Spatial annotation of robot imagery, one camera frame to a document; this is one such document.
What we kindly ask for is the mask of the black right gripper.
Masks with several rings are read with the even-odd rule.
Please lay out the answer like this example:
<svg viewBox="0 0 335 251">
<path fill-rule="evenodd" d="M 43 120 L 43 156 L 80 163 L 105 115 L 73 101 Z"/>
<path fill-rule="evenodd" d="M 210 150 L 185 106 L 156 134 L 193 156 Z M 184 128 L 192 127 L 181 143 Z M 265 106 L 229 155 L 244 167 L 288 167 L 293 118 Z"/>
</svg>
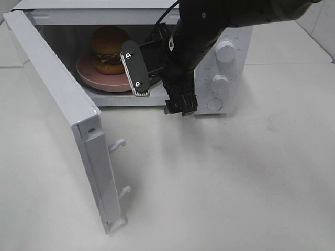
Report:
<svg viewBox="0 0 335 251">
<path fill-rule="evenodd" d="M 190 115 L 197 110 L 194 87 L 194 72 L 185 69 L 169 56 L 168 42 L 171 28 L 159 24 L 140 47 L 131 40 L 122 44 L 121 61 L 131 91 L 135 96 L 150 96 L 150 84 L 159 81 L 169 96 L 165 101 L 165 114 Z"/>
</svg>

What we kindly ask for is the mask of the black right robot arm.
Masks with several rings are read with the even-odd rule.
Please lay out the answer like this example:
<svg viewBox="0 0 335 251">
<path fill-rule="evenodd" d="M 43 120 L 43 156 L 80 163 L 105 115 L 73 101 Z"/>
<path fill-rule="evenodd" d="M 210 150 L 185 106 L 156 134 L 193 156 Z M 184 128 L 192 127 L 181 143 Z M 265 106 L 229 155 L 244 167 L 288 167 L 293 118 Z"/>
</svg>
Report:
<svg viewBox="0 0 335 251">
<path fill-rule="evenodd" d="M 233 112 L 245 60 L 241 43 L 225 29 L 291 21 L 312 1 L 177 1 L 180 18 L 173 30 L 158 20 L 144 44 L 126 41 L 121 61 L 132 93 L 148 97 L 162 82 L 166 114 Z"/>
</svg>

